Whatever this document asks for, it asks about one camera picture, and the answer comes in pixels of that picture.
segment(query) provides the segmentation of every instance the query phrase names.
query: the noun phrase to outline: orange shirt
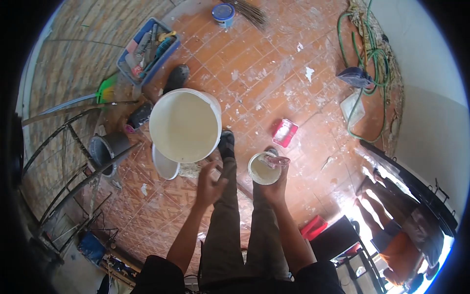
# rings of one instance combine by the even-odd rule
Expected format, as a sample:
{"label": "orange shirt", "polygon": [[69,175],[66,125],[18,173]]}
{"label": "orange shirt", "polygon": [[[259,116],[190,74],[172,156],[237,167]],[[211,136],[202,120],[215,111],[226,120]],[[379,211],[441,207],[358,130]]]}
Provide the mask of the orange shirt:
{"label": "orange shirt", "polygon": [[415,270],[418,263],[423,263],[423,258],[410,237],[400,231],[390,242],[380,257],[388,264],[391,270],[385,270],[385,278],[396,286],[402,285]]}

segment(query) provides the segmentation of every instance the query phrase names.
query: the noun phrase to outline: hose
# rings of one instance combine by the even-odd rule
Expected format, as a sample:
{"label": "hose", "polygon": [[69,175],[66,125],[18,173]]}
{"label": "hose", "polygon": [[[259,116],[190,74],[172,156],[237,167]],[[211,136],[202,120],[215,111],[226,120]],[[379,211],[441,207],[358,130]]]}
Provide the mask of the hose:
{"label": "hose", "polygon": [[[372,29],[371,29],[370,24],[369,24],[369,14],[370,14],[371,4],[372,4],[372,0],[370,0],[369,5],[367,7],[367,15],[366,15],[365,23],[364,23],[364,20],[362,19],[362,17],[361,17],[361,21],[365,24],[365,27],[366,27],[368,35],[369,35],[369,41],[370,41],[370,48],[371,49],[367,50],[366,44],[364,42],[364,51],[367,51],[367,52],[364,52],[364,53],[365,53],[365,56],[367,56],[366,64],[368,64],[370,59],[372,59],[374,61],[375,77],[374,77],[374,80],[372,81],[374,83],[374,88],[371,89],[371,90],[368,90],[366,88],[361,88],[361,90],[359,92],[359,96],[358,96],[356,102],[354,103],[354,106],[352,107],[351,113],[349,114],[348,121],[347,121],[347,130],[348,130],[349,135],[351,135],[352,137],[354,137],[356,139],[364,140],[368,143],[375,143],[379,140],[379,138],[384,133],[385,126],[386,126],[386,123],[387,123],[387,116],[386,116],[386,106],[387,106],[386,101],[387,101],[387,98],[386,98],[386,89],[385,88],[387,87],[388,82],[389,82],[389,78],[390,78],[390,75],[389,75],[389,72],[388,72],[390,67],[389,67],[387,55],[385,54],[385,52],[382,49],[377,48],[376,40],[375,40],[374,34],[373,34]],[[341,38],[341,21],[346,16],[351,16],[351,15],[353,15],[353,14],[352,13],[342,14],[340,16],[340,18],[338,19],[338,26],[337,26],[339,46],[341,48],[341,54],[343,55],[343,59],[344,59],[346,67],[349,67],[349,63],[346,59],[345,49],[344,49],[344,46],[343,46],[343,40]],[[354,46],[354,51],[356,52],[356,55],[359,59],[358,67],[360,67],[363,71],[367,72],[366,65],[362,61],[361,55],[359,54],[359,51],[357,49],[356,38],[355,38],[354,32],[352,32],[352,39],[353,39],[352,44]],[[384,68],[385,68],[385,75],[383,77],[382,82],[379,81],[379,75],[380,74],[379,74],[379,69],[378,69],[378,63],[379,63],[380,55],[383,56],[382,60],[383,60],[383,63],[384,63]],[[375,93],[375,91],[377,90],[378,87],[383,88],[383,91],[384,91],[384,94],[382,95],[383,102],[384,102],[384,121],[382,123],[382,129],[380,131],[380,134],[373,141],[369,141],[369,140],[366,140],[366,139],[364,139],[363,137],[361,137],[359,135],[354,134],[350,130],[350,122],[351,122],[351,117],[353,116],[353,113],[356,110],[357,105],[359,105],[360,97],[362,96],[362,94],[364,94],[366,96],[371,96]]]}

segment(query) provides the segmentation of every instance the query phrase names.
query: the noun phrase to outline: white plastic bucket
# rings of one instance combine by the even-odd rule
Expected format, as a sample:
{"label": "white plastic bucket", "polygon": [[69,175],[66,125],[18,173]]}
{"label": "white plastic bucket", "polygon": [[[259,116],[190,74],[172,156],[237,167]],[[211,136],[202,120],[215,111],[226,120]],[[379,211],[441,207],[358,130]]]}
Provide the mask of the white plastic bucket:
{"label": "white plastic bucket", "polygon": [[222,110],[217,99],[181,88],[163,95],[150,115],[150,136],[158,151],[180,163],[206,158],[219,144]]}
{"label": "white plastic bucket", "polygon": [[267,151],[253,155],[248,163],[248,174],[256,183],[260,185],[271,185],[279,180],[282,170],[280,166],[277,166],[276,168],[270,168],[259,161],[257,157],[263,154],[276,157],[275,154]]}

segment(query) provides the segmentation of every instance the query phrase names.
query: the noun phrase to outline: black shirt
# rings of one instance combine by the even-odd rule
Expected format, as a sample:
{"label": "black shirt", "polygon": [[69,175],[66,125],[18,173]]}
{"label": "black shirt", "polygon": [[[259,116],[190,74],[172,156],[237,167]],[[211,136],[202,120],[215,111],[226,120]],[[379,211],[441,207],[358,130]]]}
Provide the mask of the black shirt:
{"label": "black shirt", "polygon": [[[137,278],[132,294],[183,294],[184,276],[181,269],[165,258],[150,255]],[[238,278],[207,285],[207,293],[325,293],[344,294],[333,263],[312,263],[297,273],[295,282],[263,278]]]}

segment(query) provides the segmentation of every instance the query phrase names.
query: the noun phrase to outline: person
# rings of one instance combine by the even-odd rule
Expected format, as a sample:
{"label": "person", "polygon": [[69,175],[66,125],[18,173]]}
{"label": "person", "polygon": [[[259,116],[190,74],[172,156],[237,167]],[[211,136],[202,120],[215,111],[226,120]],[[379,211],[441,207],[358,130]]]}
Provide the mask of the person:
{"label": "person", "polygon": [[417,274],[424,260],[422,254],[410,237],[401,230],[396,221],[385,213],[385,209],[380,202],[371,198],[364,191],[360,193],[360,196],[369,202],[383,226],[382,229],[374,220],[372,214],[362,205],[360,199],[357,198],[355,205],[359,207],[364,222],[372,232],[371,242],[376,247],[380,257],[389,266],[384,270],[385,279],[395,286],[413,285],[413,291],[409,287],[408,292],[413,293],[423,282],[422,275]]}
{"label": "person", "polygon": [[[288,167],[272,185],[253,183],[253,213],[246,264],[240,249],[235,138],[222,132],[220,179],[210,178],[216,163],[199,175],[196,200],[165,258],[151,255],[137,278],[133,294],[184,293],[184,276],[193,256],[206,209],[213,205],[202,250],[199,290],[207,293],[344,293],[333,263],[315,262],[290,215],[285,189]],[[275,149],[270,152],[277,155]],[[289,269],[294,281],[289,279]]]}
{"label": "person", "polygon": [[424,255],[428,263],[426,278],[431,280],[439,270],[439,257],[444,246],[444,233],[439,221],[425,205],[405,194],[387,178],[382,178],[377,170],[373,177],[376,183],[366,177],[360,187],[360,193],[371,189],[383,203],[393,219],[401,226],[416,248]]}

